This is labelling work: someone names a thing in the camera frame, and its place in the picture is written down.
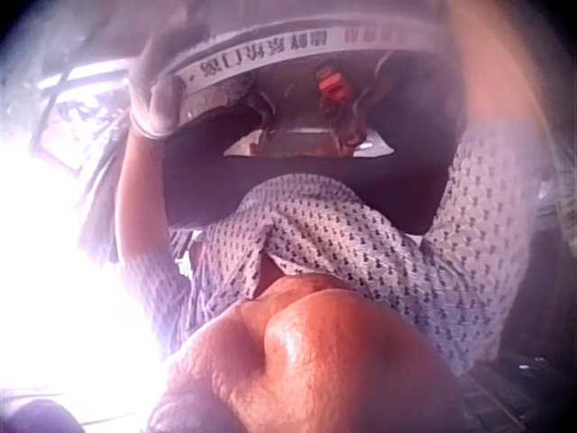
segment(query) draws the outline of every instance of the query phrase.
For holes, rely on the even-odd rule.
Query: man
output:
[[[117,243],[128,287],[176,352],[151,431],[456,428],[454,376],[499,341],[539,179],[518,37],[493,3],[454,1],[450,16],[468,127],[421,245],[343,183],[294,173],[204,231],[191,289],[169,253],[159,156],[179,84],[160,78],[147,104],[133,101]]]

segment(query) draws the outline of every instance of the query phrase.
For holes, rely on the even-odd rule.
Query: bright light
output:
[[[18,152],[0,161],[0,388],[69,392],[81,420],[141,409],[158,347],[114,272],[76,249],[74,181]]]

